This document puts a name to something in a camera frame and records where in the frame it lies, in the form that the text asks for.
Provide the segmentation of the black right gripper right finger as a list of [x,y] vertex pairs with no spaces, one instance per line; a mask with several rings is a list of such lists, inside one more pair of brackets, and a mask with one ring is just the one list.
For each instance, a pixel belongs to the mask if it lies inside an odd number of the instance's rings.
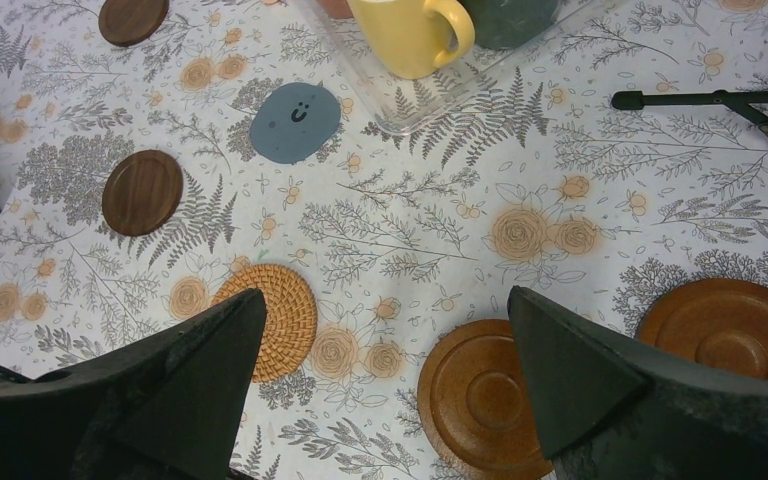
[[705,367],[514,287],[508,315],[561,479],[768,479],[768,381]]

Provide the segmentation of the blue-grey smiley coaster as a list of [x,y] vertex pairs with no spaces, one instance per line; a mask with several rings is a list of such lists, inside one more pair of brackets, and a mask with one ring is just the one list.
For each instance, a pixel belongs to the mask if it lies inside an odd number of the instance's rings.
[[341,109],[337,98],[319,85],[294,82],[274,90],[261,105],[250,129],[256,153],[292,165],[318,151],[337,131]]

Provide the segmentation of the dark walnut coaster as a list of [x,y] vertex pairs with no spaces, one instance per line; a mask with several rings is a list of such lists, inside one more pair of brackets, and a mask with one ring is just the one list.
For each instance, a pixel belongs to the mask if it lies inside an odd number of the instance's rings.
[[183,195],[183,171],[160,150],[142,150],[110,173],[102,194],[102,214],[116,233],[137,237],[164,225]]
[[114,46],[134,46],[160,27],[168,10],[168,0],[106,0],[98,14],[99,32]]

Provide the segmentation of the woven rattan coaster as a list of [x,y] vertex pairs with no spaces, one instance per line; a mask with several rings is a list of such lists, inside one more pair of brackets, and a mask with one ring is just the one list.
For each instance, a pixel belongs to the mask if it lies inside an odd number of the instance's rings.
[[267,383],[296,371],[310,353],[317,332],[316,302],[308,283],[296,271],[258,264],[226,280],[212,303],[247,289],[260,290],[265,300],[266,323],[252,381]]

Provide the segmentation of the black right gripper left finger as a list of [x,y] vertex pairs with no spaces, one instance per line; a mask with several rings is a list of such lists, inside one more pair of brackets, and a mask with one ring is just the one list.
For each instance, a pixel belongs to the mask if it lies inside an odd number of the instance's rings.
[[248,289],[35,379],[0,369],[0,479],[223,479],[264,334]]

